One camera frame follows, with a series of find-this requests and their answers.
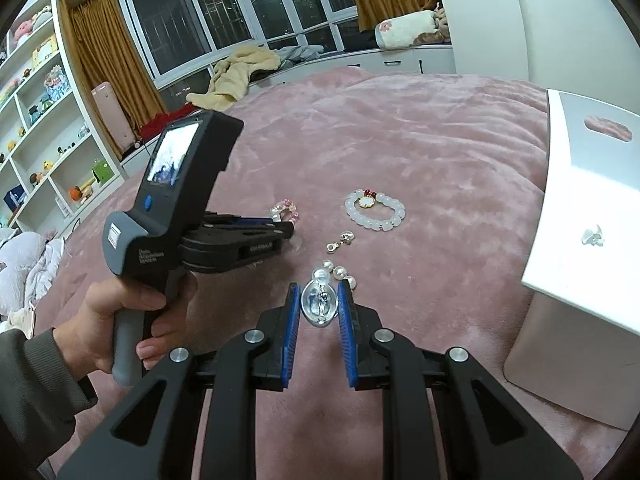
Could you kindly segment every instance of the human hand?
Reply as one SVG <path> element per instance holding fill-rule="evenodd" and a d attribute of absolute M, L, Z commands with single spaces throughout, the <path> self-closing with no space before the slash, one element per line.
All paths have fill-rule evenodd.
<path fill-rule="evenodd" d="M 164 355 L 180 346 L 186 327 L 187 305 L 198 290 L 198 281 L 188 272 L 181 280 L 178 296 L 151 325 L 151 337 L 136 346 L 145 368 L 151 370 Z M 160 310 L 166 298 L 140 282 L 114 276 L 92 283 L 75 317 L 54 329 L 53 338 L 76 380 L 113 367 L 113 317 L 121 308 Z"/>

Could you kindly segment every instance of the pink blanket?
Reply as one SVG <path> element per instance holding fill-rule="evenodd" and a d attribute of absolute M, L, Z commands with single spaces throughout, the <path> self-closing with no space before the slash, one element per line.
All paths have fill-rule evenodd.
<path fill-rule="evenodd" d="M 527 312 L 520 277 L 536 231 L 546 176 L 546 99 L 528 83 L 478 76 L 321 73 L 247 97 L 228 110 L 245 122 L 209 208 L 256 216 L 292 199 L 300 222 L 284 253 L 253 269 L 199 276 L 189 345 L 218 348 L 282 304 L 290 280 L 305 284 L 325 244 L 351 229 L 332 257 L 358 280 L 357 303 L 422 348 L 467 348 L 505 383 L 502 364 Z M 68 240 L 37 330 L 78 309 L 93 280 L 109 275 L 100 236 L 110 210 L 129 208 L 140 176 L 109 197 Z M 390 232 L 352 222 L 344 199 L 357 188 L 401 200 L 406 218 Z M 92 375 L 100 403 L 78 415 L 58 468 L 122 395 Z M 519 388 L 508 390 L 592 478 L 624 433 Z M 257 467 L 262 480 L 374 479 L 382 471 L 379 392 L 348 388 L 338 323 L 301 320 L 290 388 L 258 393 Z"/>

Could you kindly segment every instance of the device handle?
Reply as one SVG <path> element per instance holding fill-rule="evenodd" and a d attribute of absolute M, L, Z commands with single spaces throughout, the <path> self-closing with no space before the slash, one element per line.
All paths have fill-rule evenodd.
<path fill-rule="evenodd" d="M 139 282 L 152 286 L 166 297 L 167 306 L 161 310 L 146 312 L 123 308 L 116 312 L 113 326 L 113 379 L 121 386 L 133 386 L 145 374 L 145 367 L 136 354 L 136 345 L 151 337 L 151 325 L 178 295 L 180 280 L 186 273 L 180 266 L 161 274 L 150 274 L 137 278 Z"/>

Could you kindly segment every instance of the green box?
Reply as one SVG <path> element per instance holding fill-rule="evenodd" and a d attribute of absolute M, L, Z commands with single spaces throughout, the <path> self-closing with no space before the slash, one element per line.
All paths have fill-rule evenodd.
<path fill-rule="evenodd" d="M 111 166 L 107 164 L 106 160 L 98 161 L 92 169 L 95 179 L 98 184 L 104 184 L 113 176 L 113 170 Z"/>

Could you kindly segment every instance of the pink plush toy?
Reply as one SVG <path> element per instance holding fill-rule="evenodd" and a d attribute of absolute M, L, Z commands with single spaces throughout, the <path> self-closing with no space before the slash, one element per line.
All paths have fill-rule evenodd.
<path fill-rule="evenodd" d="M 32 30 L 33 30 L 33 22 L 31 20 L 22 22 L 15 31 L 14 40 L 18 42 L 20 41 L 20 38 L 23 36 L 26 36 L 28 38 Z"/>

